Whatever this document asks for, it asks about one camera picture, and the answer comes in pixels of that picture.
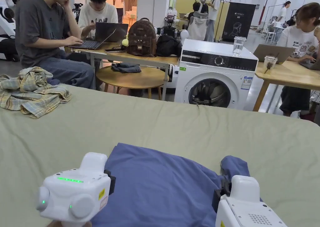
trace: man in gray t-shirt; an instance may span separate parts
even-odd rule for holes
[[[39,66],[62,83],[96,88],[86,56],[59,49],[83,42],[69,0],[21,0],[15,15],[16,49],[24,68]]]

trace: clear glass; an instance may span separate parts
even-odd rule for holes
[[[265,56],[264,57],[264,68],[266,69],[265,73],[271,69],[272,67],[274,67],[276,65],[278,61],[277,57],[273,57],[273,56]]]
[[[234,54],[241,54],[243,49],[243,44],[247,40],[247,38],[243,37],[235,37],[235,41],[233,42],[233,53]]]

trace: black poster board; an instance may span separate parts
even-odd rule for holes
[[[235,37],[248,37],[256,5],[230,2],[226,23],[223,29],[223,40]]]

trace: smartphone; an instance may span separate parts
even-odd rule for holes
[[[105,49],[104,51],[106,53],[123,53],[123,52],[125,52],[125,50],[121,50],[121,49]]]

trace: cat face backpack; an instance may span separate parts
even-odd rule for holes
[[[148,18],[141,18],[130,28],[127,53],[135,56],[156,57],[156,32]]]

